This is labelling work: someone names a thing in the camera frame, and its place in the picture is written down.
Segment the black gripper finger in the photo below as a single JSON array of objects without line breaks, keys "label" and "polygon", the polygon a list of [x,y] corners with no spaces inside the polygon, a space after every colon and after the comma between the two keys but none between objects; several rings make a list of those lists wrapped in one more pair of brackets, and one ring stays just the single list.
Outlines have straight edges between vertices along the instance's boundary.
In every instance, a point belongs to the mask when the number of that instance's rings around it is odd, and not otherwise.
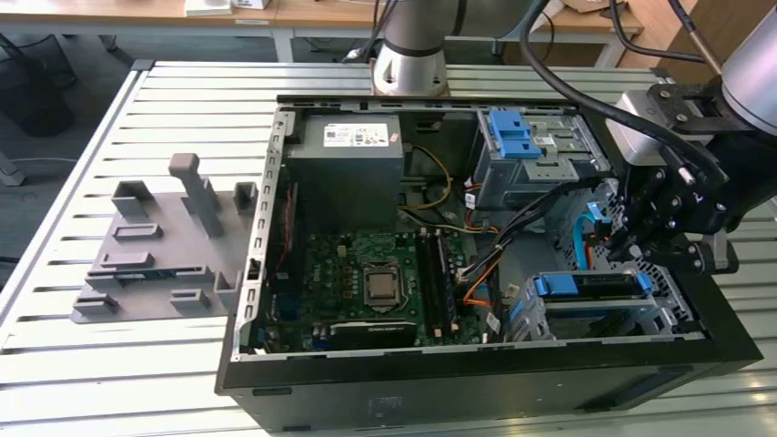
[{"label": "black gripper finger", "polygon": [[702,236],[688,240],[677,236],[637,244],[609,244],[609,260],[642,260],[672,272],[694,275],[733,274],[738,271],[738,256],[726,236]]},{"label": "black gripper finger", "polygon": [[613,249],[662,244],[686,232],[712,234],[726,224],[726,207],[704,195],[669,168],[630,168],[618,185],[620,227]]}]

